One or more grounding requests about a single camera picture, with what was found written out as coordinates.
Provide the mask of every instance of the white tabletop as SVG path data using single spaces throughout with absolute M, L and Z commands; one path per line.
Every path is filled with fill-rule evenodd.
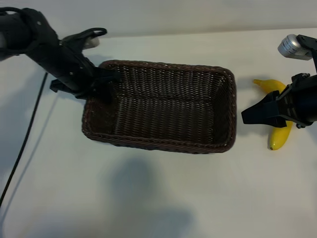
M 317 126 L 291 131 L 278 151 L 271 130 L 242 124 L 264 97 L 252 79 L 316 74 L 312 61 L 286 59 L 288 34 L 317 29 L 101 39 L 85 51 L 110 59 L 218 65 L 237 84 L 237 138 L 222 154 L 115 147 L 81 132 L 84 101 L 49 90 L 1 210 L 4 238 L 314 238 L 317 236 Z M 18 154 L 43 71 L 25 56 L 0 64 L 0 178 Z

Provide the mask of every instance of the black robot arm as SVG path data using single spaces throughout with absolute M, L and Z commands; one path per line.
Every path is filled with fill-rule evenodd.
M 317 39 L 303 35 L 289 35 L 278 50 L 288 58 L 314 59 L 317 70 Z M 242 112 L 245 124 L 267 124 L 285 127 L 286 120 L 304 128 L 317 120 L 317 75 L 300 73 L 292 77 L 280 94 L 278 91 L 266 95 L 259 103 Z
M 92 28 L 59 40 L 40 12 L 3 7 L 0 8 L 0 60 L 26 54 L 57 78 L 51 83 L 53 91 L 65 91 L 81 99 L 95 96 L 108 102 L 107 85 L 118 80 L 119 73 L 95 67 L 82 54 L 87 44 L 106 33 L 104 28 Z

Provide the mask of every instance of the banana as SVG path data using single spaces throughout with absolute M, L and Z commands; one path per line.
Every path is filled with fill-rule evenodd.
M 253 83 L 259 85 L 265 91 L 265 93 L 270 93 L 275 90 L 278 90 L 279 93 L 281 93 L 286 87 L 283 83 L 275 79 L 269 79 L 269 80 L 255 79 L 253 80 Z
M 269 80 L 255 79 L 253 80 L 253 82 L 259 85 L 265 91 L 265 93 L 270 93 L 275 90 L 278 90 L 279 93 L 281 93 L 286 87 L 283 83 L 274 79 L 269 79 Z M 278 150 L 285 144 L 289 136 L 289 133 L 291 132 L 293 122 L 287 120 L 286 125 L 287 126 L 283 128 L 277 128 L 277 127 L 273 128 L 273 132 L 269 140 L 269 148 L 271 150 Z

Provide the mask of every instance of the brown wicker basket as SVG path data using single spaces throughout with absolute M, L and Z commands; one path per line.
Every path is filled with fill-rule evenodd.
M 116 146 L 185 153 L 229 150 L 236 135 L 236 85 L 222 67 L 106 61 L 122 79 L 109 105 L 89 98 L 83 132 Z

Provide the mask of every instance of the banana tip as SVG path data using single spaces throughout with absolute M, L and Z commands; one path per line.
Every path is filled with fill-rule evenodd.
M 255 84 L 257 84 L 257 85 L 260 85 L 260 84 L 261 84 L 261 81 L 262 81 L 262 80 L 254 79 L 254 80 L 253 80 L 253 83 L 255 83 Z

